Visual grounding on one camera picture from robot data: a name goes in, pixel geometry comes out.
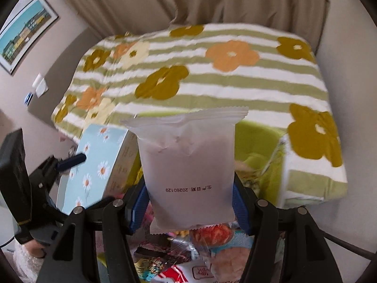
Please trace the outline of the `left hand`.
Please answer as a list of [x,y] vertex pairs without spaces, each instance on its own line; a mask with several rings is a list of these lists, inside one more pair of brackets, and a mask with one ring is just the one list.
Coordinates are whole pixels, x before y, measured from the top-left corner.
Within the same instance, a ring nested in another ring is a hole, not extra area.
[[46,256],[45,247],[36,240],[23,244],[23,247],[35,258],[43,259]]

